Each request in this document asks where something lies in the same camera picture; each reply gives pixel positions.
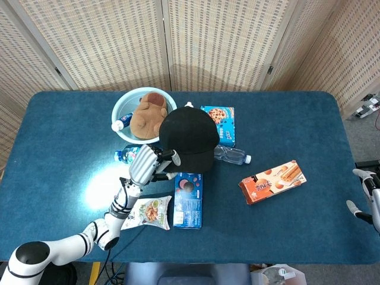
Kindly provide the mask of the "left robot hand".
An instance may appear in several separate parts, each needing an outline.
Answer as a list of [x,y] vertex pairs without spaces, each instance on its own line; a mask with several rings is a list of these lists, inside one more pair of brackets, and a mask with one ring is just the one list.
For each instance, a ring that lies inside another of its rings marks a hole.
[[142,188],[150,182],[169,181],[177,175],[177,172],[166,170],[171,163],[175,166],[181,165],[181,158],[175,150],[163,151],[153,145],[144,144],[129,167],[131,183]]

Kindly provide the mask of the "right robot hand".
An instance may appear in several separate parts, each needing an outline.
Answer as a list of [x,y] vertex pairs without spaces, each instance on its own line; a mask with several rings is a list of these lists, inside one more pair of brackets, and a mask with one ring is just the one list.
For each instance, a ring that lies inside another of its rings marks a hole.
[[346,201],[347,208],[356,218],[371,224],[379,233],[379,176],[375,172],[360,169],[353,169],[353,174],[362,180],[363,192],[369,204],[370,214],[360,210],[351,200]]

